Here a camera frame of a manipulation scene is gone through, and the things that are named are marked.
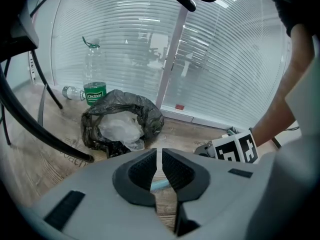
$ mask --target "window blinds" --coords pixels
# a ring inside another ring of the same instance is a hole
[[[271,0],[195,0],[163,109],[240,128],[254,126],[283,75],[288,37]]]
[[[61,0],[51,43],[55,84],[82,87],[82,36],[99,38],[107,91],[155,101],[179,9],[175,0]]]

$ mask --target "person's arm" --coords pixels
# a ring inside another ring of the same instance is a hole
[[[252,129],[257,147],[271,140],[295,121],[285,97],[305,73],[315,56],[315,51],[312,36],[303,24],[296,24],[292,28],[291,39],[292,54],[288,69],[281,79],[268,110]]]

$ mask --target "green bottle label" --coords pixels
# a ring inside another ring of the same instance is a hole
[[[92,106],[97,100],[107,94],[105,82],[90,82],[83,86],[86,103]]]

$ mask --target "white wall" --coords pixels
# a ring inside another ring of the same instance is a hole
[[[54,85],[51,64],[51,41],[53,27],[61,0],[47,0],[33,17],[33,25],[39,37],[39,47],[35,50],[42,72],[50,85]],[[37,72],[36,81],[40,82]]]
[[[5,70],[7,61],[1,63],[2,70]],[[21,53],[11,58],[8,75],[6,77],[11,89],[30,81],[28,53]]]

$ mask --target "wooden floor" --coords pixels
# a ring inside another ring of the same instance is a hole
[[[15,94],[25,109],[36,119],[43,86],[25,85]],[[94,156],[95,161],[107,159],[102,151],[84,146],[80,132],[81,114],[88,108],[85,102],[65,99],[55,92],[63,105],[60,110],[51,97],[46,95],[43,126],[70,146]],[[87,165],[86,162],[63,154],[44,144],[27,132],[6,112],[7,127],[12,142],[7,146],[4,132],[0,129],[0,173],[11,197],[24,206],[31,206],[43,194],[66,177]],[[154,181],[165,179],[162,171],[162,148],[175,148],[186,152],[194,150],[210,140],[220,138],[225,130],[165,119],[160,135],[146,148],[157,148],[157,172]],[[258,148],[259,155],[276,150],[273,143]],[[171,187],[154,192],[157,213],[161,220],[173,229],[176,214],[176,194]]]

